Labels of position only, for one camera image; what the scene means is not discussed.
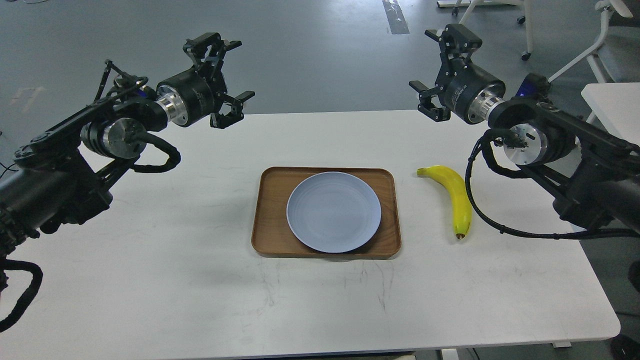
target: black cable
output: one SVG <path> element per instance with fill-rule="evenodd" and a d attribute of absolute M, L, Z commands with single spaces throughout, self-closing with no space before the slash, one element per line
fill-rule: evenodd
<path fill-rule="evenodd" d="M 7 167 L 5 164 L 0 163 L 0 167 L 3 167 L 5 170 L 9 170 L 9 171 L 18 171 L 18 170 L 10 170 L 14 165 L 16 165 L 16 163 L 13 163 L 13 164 L 11 164 L 11 165 L 9 165 L 9 166 Z"/>
<path fill-rule="evenodd" d="M 12 167 L 14 165 L 17 165 L 15 163 L 9 165 L 8 167 L 6 167 L 3 163 L 0 163 L 0 165 L 2 165 L 2 167 L 4 168 L 4 171 L 2 172 L 2 174 L 0 174 L 0 178 L 2 178 L 6 174 L 7 171 L 11 171 L 11 172 L 17 172 L 18 171 L 18 170 L 12 169 Z"/>
<path fill-rule="evenodd" d="M 42 270 L 34 263 L 3 259 L 0 260 L 0 271 L 4 270 L 27 271 L 30 272 L 33 277 L 31 278 L 29 286 L 24 290 L 24 293 L 22 293 L 18 298 L 18 301 L 15 302 L 15 306 L 13 307 L 13 310 L 11 310 L 11 313 L 7 315 L 4 320 L 0 321 L 0 332 L 9 329 L 11 326 L 14 326 L 18 320 L 20 320 L 20 317 L 22 317 L 27 307 L 29 307 L 30 303 L 38 294 L 38 290 L 42 284 Z"/>
<path fill-rule="evenodd" d="M 467 169 L 465 171 L 465 189 L 467 190 L 467 196 L 469 197 L 469 202 L 471 206 L 476 211 L 478 216 L 487 224 L 492 226 L 493 228 L 500 231 L 500 234 L 506 233 L 513 236 L 519 236 L 521 238 L 538 238 L 538 239 L 571 239 L 571 240 L 587 240 L 587 239 L 599 239 L 599 238 L 618 238 L 618 237 L 631 237 L 631 238 L 640 238 L 640 234 L 636 233 L 630 229 L 599 229 L 594 231 L 577 231 L 575 233 L 564 233 L 564 234 L 536 234 L 536 233 L 528 233 L 526 231 L 521 231 L 518 229 L 513 229 L 506 225 L 502 225 L 490 217 L 486 216 L 476 204 L 473 193 L 471 192 L 471 173 L 473 169 L 474 161 L 476 160 L 478 154 L 481 152 L 483 143 L 490 143 L 495 139 L 494 136 L 491 135 L 489 131 L 485 133 L 474 146 L 474 150 L 471 152 L 471 156 L 469 156 Z"/>
<path fill-rule="evenodd" d="M 169 155 L 164 165 L 131 165 L 131 169 L 135 172 L 158 173 L 167 172 L 175 168 L 180 163 L 180 152 L 170 143 L 157 137 L 156 135 L 141 131 L 133 136 L 132 140 L 139 140 L 157 147 L 160 151 Z"/>
<path fill-rule="evenodd" d="M 616 311 L 617 315 L 623 315 L 623 316 L 631 316 L 634 318 L 640 318 L 640 314 L 632 314 L 632 313 L 626 313 L 624 311 Z"/>

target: chair leg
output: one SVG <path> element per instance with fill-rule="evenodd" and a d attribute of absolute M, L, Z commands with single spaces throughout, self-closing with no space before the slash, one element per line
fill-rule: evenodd
<path fill-rule="evenodd" d="M 484 0 L 472 0 L 471 3 L 469 4 L 469 7 L 465 11 L 464 16 L 462 17 L 462 19 L 460 19 L 460 24 L 464 25 L 467 19 L 469 18 L 469 15 L 471 15 L 471 12 L 474 11 L 474 8 L 476 7 L 476 5 L 483 2 Z"/>
<path fill-rule="evenodd" d="M 533 53 L 533 11 L 531 11 L 531 0 L 524 0 L 524 16 L 527 19 L 524 22 L 525 31 L 527 32 L 527 52 Z"/>
<path fill-rule="evenodd" d="M 596 119 L 596 114 L 592 111 L 587 117 L 587 123 L 593 124 L 593 121 Z"/>
<path fill-rule="evenodd" d="M 453 6 L 453 10 L 451 11 L 451 15 L 458 16 L 458 10 L 460 9 L 461 3 L 462 3 L 462 0 L 456 1 L 456 4 Z"/>
<path fill-rule="evenodd" d="M 555 80 L 558 76 L 564 74 L 564 72 L 572 68 L 576 63 L 578 63 L 578 61 L 593 54 L 596 50 L 600 48 L 600 46 L 602 46 L 602 44 L 604 43 L 604 39 L 607 37 L 607 31 L 609 29 L 609 19 L 611 18 L 611 15 L 612 15 L 611 11 L 603 11 L 600 14 L 600 36 L 598 37 L 596 42 L 593 45 L 589 46 L 588 49 L 583 51 L 582 54 L 576 56 L 575 59 L 573 59 L 572 61 L 569 61 L 568 64 L 566 64 L 563 68 L 558 70 L 555 74 L 551 75 L 549 77 L 548 82 Z"/>
<path fill-rule="evenodd" d="M 598 63 L 598 55 L 591 54 L 587 56 L 587 62 L 589 63 L 591 71 L 593 71 L 593 75 L 595 75 L 596 80 L 598 80 L 598 83 L 605 84 L 609 82 L 607 76 L 604 74 L 604 71 L 602 71 L 602 68 Z"/>

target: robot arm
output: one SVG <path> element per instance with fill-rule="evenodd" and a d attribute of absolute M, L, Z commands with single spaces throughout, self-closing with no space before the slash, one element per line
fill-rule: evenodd
<path fill-rule="evenodd" d="M 527 76 L 518 96 L 503 99 L 504 83 L 471 62 L 482 40 L 464 26 L 447 25 L 440 36 L 428 30 L 425 34 L 440 45 L 442 67 L 433 88 L 420 81 L 409 83 L 419 93 L 420 112 L 437 122 L 449 119 L 451 111 L 468 124 L 487 120 L 490 130 L 478 141 L 472 158 L 482 152 L 494 172 L 535 180 L 556 198 L 553 207 L 560 219 L 586 229 L 581 235 L 640 234 L 640 147 L 554 107 L 547 99 L 546 79 L 534 74 Z M 443 108 L 433 104 L 436 96 Z M 492 142 L 504 148 L 519 170 L 496 164 Z M 572 176 L 546 165 L 569 154 L 576 143 L 582 159 Z M 471 163 L 466 178 L 469 194 Z M 476 211 L 487 220 L 477 207 Z M 635 234 L 597 230 L 614 218 Z M 491 225 L 505 229 L 496 224 Z"/>
<path fill-rule="evenodd" d="M 178 165 L 178 150 L 149 131 L 161 131 L 169 122 L 188 127 L 206 115 L 212 127 L 224 129 L 244 118 L 244 102 L 255 93 L 228 95 L 221 72 L 227 51 L 240 45 L 218 33 L 187 40 L 182 49 L 193 66 L 161 81 L 155 90 L 147 86 L 147 78 L 123 72 L 107 60 L 94 102 L 15 152 L 19 171 L 0 181 L 0 291 L 7 286 L 4 270 L 29 271 L 33 281 L 0 322 L 0 331 L 20 318 L 42 280 L 37 265 L 6 258 L 16 246 L 39 237 L 37 229 L 51 234 L 61 224 L 83 224 L 107 210 L 113 200 L 109 189 L 129 169 L 166 172 Z M 118 75 L 103 97 L 112 70 Z M 226 115 L 220 113 L 224 104 L 231 107 Z M 93 172 L 78 150 L 81 142 L 113 161 Z M 148 143 L 167 153 L 164 165 L 136 164 Z"/>

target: plate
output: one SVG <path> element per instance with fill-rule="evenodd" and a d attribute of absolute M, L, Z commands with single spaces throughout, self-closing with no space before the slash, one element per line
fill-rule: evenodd
<path fill-rule="evenodd" d="M 291 192 L 287 221 L 306 246 L 321 252 L 347 252 L 364 245 L 380 226 L 380 200 L 360 178 L 321 172 Z"/>

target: floor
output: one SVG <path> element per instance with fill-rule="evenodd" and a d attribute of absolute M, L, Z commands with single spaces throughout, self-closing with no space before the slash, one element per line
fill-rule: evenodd
<path fill-rule="evenodd" d="M 243 41 L 227 54 L 223 71 L 231 94 L 256 91 L 247 113 L 414 109 L 409 80 L 432 84 L 440 67 L 438 47 L 424 30 L 443 28 L 455 18 L 435 0 L 399 0 L 399 5 L 409 34 L 391 34 L 379 0 L 1 1 L 0 161 L 10 163 L 19 145 L 91 102 L 105 58 L 154 84 L 186 69 L 184 39 L 207 31 Z M 550 76 L 599 32 L 592 1 L 536 0 L 533 12 L 535 50 L 527 62 L 520 60 L 524 27 L 515 20 L 521 10 L 477 8 L 467 22 L 484 40 L 474 62 L 507 84 L 507 97 L 527 73 Z M 593 82 L 581 63 L 554 82 L 552 98 L 565 111 L 586 116 L 580 91 Z M 628 265 L 640 259 L 637 242 L 582 245 L 614 308 L 639 314 L 639 295 L 626 280 Z M 640 320 L 620 320 L 622 332 L 640 340 Z M 476 350 L 483 360 L 612 359 L 607 341 Z M 416 356 L 437 358 L 433 351 Z M 467 350 L 460 356 L 475 359 Z"/>

